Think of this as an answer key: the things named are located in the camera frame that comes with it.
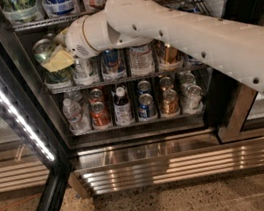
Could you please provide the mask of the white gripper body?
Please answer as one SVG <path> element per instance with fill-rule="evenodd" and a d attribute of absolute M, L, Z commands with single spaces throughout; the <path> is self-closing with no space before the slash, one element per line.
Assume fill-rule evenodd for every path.
<path fill-rule="evenodd" d="M 97 55 L 96 50 L 91 47 L 85 37 L 84 24 L 86 18 L 87 15 L 78 20 L 74 20 L 67 28 L 64 38 L 67 48 L 73 55 L 78 56 L 81 59 L 93 58 L 93 56 Z"/>

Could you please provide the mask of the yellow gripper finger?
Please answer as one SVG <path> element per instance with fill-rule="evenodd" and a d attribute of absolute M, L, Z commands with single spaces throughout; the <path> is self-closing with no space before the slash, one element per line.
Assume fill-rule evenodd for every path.
<path fill-rule="evenodd" d="M 58 44 L 63 45 L 63 44 L 65 43 L 65 37 L 66 37 L 66 35 L 67 35 L 67 32 L 68 32 L 68 28 L 63 29 L 60 33 L 58 33 L 58 34 L 56 35 L 55 38 L 53 38 L 52 41 L 53 41 L 56 45 L 58 45 Z"/>
<path fill-rule="evenodd" d="M 45 61 L 42 62 L 42 67 L 50 72 L 60 71 L 74 64 L 74 58 L 66 51 L 65 47 L 58 45 L 52 54 Z"/>

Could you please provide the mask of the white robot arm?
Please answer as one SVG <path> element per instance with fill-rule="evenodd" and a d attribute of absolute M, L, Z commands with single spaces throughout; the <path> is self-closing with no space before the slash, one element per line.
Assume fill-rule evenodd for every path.
<path fill-rule="evenodd" d="M 166 8 L 153 0 L 107 0 L 89 15 L 55 17 L 57 39 L 75 56 L 159 40 L 238 81 L 242 103 L 219 140 L 190 131 L 188 118 L 97 131 L 77 145 L 76 177 L 90 195 L 264 166 L 264 131 L 242 136 L 239 121 L 264 93 L 264 26 Z"/>

